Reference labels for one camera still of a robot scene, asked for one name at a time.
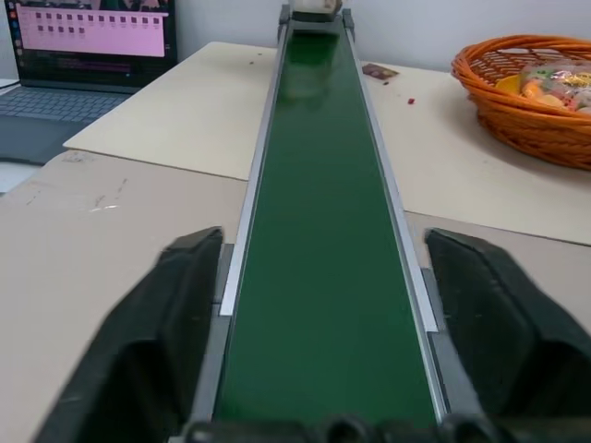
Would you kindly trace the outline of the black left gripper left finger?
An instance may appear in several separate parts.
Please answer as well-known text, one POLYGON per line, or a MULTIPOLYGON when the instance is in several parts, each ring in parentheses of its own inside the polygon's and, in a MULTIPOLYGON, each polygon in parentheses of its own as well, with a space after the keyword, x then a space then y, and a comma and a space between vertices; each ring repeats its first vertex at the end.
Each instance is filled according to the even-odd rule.
POLYGON ((187 421, 223 231, 176 238, 106 316, 34 443, 166 443, 187 421))

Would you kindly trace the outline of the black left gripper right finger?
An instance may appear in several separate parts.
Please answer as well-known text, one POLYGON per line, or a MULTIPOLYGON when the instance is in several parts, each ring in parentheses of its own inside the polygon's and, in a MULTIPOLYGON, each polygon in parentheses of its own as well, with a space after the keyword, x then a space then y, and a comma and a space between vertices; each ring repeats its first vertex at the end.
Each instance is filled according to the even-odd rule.
POLYGON ((426 232, 445 326, 490 443, 591 443, 591 335, 513 257, 483 239, 426 232))

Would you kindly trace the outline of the green conveyor belt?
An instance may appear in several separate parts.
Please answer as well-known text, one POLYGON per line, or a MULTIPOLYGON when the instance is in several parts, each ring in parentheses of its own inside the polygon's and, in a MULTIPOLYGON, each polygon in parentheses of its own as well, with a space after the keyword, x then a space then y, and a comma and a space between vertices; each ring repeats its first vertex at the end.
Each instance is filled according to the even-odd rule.
POLYGON ((348 10, 283 6, 212 394, 172 443, 489 443, 450 415, 348 10))

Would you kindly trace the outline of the orange wicker basket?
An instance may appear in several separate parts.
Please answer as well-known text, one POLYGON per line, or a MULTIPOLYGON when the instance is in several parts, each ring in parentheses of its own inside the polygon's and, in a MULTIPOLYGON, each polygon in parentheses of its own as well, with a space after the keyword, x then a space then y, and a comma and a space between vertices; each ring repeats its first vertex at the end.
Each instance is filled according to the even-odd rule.
POLYGON ((496 83, 536 62, 591 62, 591 41, 516 34, 474 43, 452 61, 452 75, 498 141, 545 162, 591 171, 591 115, 560 110, 499 90, 496 83))

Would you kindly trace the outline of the wrapped snacks in plastic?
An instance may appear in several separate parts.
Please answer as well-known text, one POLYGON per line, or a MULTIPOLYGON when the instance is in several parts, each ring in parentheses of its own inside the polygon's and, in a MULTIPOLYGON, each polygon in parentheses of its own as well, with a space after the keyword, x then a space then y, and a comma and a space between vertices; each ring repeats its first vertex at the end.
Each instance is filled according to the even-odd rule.
POLYGON ((498 80, 495 88, 538 104, 591 115, 591 62, 526 66, 498 80))

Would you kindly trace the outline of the cream board mat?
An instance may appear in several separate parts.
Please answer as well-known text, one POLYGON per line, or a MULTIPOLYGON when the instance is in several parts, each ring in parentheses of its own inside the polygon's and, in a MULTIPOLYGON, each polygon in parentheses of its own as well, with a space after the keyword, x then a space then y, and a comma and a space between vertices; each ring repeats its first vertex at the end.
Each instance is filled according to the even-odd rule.
MULTIPOLYGON (((209 43, 66 147, 247 180, 274 65, 272 49, 209 43)), ((367 89, 406 210, 591 245, 591 173, 494 140, 450 74, 396 71, 367 89)))

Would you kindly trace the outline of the small brown wrapper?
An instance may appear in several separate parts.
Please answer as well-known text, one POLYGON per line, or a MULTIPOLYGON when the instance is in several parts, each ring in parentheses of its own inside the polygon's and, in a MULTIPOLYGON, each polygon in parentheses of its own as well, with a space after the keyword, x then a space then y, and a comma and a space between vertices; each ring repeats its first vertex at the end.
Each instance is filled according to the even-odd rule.
POLYGON ((388 82, 391 78, 395 78, 398 75, 398 72, 395 70, 371 63, 362 66, 362 73, 370 78, 385 82, 388 82))

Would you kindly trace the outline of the grey laptop with pink screen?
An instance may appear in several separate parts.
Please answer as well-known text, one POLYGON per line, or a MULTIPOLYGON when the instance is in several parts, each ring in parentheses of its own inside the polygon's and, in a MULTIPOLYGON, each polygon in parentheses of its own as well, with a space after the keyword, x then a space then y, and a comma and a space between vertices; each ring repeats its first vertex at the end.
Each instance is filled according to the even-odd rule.
POLYGON ((0 87, 0 162, 43 166, 177 64, 176 0, 3 0, 18 82, 0 87))

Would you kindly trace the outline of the white shoe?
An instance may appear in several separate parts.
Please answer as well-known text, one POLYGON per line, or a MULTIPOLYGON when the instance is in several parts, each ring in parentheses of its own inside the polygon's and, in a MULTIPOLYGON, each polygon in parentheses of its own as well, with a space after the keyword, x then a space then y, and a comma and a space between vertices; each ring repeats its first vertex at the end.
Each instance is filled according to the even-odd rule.
POLYGON ((298 21, 333 21, 343 6, 343 0, 289 0, 292 17, 298 21))

